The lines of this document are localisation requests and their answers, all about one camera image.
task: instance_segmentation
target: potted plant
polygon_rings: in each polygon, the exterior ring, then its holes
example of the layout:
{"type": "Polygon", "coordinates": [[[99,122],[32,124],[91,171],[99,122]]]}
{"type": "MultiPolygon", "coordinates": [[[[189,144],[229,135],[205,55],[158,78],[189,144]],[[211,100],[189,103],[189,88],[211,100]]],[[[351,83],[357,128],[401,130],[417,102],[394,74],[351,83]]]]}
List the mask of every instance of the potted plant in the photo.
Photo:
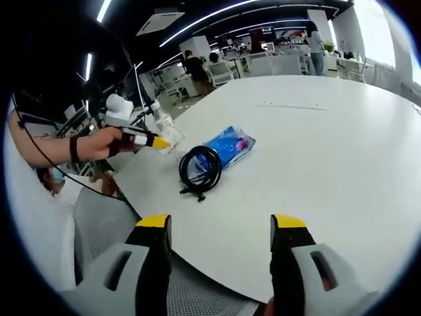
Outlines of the potted plant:
{"type": "Polygon", "coordinates": [[[324,42],[323,46],[324,46],[324,50],[327,51],[329,54],[332,54],[335,50],[335,45],[328,41],[324,42]]]}

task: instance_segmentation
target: blue package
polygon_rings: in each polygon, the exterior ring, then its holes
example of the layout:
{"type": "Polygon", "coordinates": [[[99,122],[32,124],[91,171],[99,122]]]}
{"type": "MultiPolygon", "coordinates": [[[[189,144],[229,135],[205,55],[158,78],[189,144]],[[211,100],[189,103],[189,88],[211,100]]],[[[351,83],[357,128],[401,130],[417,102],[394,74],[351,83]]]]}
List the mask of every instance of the blue package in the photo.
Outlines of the blue package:
{"type": "MultiPolygon", "coordinates": [[[[222,169],[233,165],[248,153],[256,143],[256,140],[242,130],[230,126],[221,134],[204,145],[215,150],[222,162],[222,169]]],[[[203,169],[206,168],[206,161],[199,158],[203,169]]]]}

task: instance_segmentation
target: blue jeans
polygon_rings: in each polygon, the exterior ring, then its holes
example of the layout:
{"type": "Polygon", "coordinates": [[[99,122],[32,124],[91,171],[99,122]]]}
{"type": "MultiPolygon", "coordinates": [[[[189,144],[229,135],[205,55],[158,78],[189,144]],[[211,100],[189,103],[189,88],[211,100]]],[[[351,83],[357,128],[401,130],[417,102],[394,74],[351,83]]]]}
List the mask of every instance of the blue jeans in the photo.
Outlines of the blue jeans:
{"type": "Polygon", "coordinates": [[[317,76],[323,76],[323,53],[311,53],[311,61],[317,76]]]}

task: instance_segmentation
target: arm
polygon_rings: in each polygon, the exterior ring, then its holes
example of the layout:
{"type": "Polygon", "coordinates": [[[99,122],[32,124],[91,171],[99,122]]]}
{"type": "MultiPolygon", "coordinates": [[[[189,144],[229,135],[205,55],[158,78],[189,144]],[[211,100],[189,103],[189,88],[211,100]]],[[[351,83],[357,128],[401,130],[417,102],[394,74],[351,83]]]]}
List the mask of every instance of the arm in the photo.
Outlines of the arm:
{"type": "MultiPolygon", "coordinates": [[[[16,111],[9,116],[9,129],[21,156],[33,167],[50,167],[51,163],[39,152],[31,141],[25,129],[18,125],[19,117],[16,111]]],[[[109,156],[109,144],[114,140],[120,140],[122,132],[117,128],[105,128],[92,136],[78,139],[78,157],[80,161],[100,160],[109,156]]],[[[33,138],[36,145],[56,165],[70,162],[69,138],[43,140],[33,138]]]]}

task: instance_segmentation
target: round table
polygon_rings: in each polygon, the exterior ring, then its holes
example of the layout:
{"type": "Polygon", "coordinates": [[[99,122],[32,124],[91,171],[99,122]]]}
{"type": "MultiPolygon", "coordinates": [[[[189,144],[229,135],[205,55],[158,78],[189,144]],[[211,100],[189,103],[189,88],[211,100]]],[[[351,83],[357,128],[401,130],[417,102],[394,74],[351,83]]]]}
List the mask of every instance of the round table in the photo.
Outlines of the round table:
{"type": "Polygon", "coordinates": [[[421,224],[421,116],[410,101],[359,82],[268,76],[227,83],[175,123],[179,150],[230,125],[257,141],[201,203],[179,194],[175,155],[143,149],[115,177],[142,217],[172,215],[174,251],[208,277],[267,302],[273,213],[303,219],[368,290],[405,268],[421,224]]]}

